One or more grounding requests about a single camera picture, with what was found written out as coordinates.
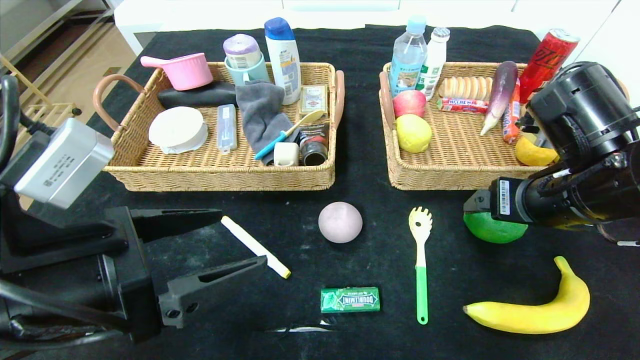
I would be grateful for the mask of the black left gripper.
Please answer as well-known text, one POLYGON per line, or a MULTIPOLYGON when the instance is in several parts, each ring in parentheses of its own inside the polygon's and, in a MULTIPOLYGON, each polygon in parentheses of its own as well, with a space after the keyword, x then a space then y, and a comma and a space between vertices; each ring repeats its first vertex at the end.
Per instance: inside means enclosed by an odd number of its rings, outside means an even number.
POLYGON ((179 276, 167 282, 167 292, 158 296, 157 305, 141 241, 180 236, 219 223, 222 210, 122 206, 106 210, 105 216, 124 232, 127 247, 54 265, 50 294, 126 318, 128 336, 135 344, 160 333, 157 307, 165 326, 182 329, 197 315, 238 296, 267 267, 268 258, 261 255, 179 276))

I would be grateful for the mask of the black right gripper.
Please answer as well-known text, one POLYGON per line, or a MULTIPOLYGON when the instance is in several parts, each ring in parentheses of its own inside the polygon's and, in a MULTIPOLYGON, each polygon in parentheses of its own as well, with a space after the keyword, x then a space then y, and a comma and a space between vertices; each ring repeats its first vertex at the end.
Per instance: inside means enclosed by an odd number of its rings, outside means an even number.
POLYGON ((499 177, 489 189, 476 190, 464 202, 465 214, 490 213, 493 219, 517 224, 551 224, 551 203, 538 193, 544 178, 499 177))

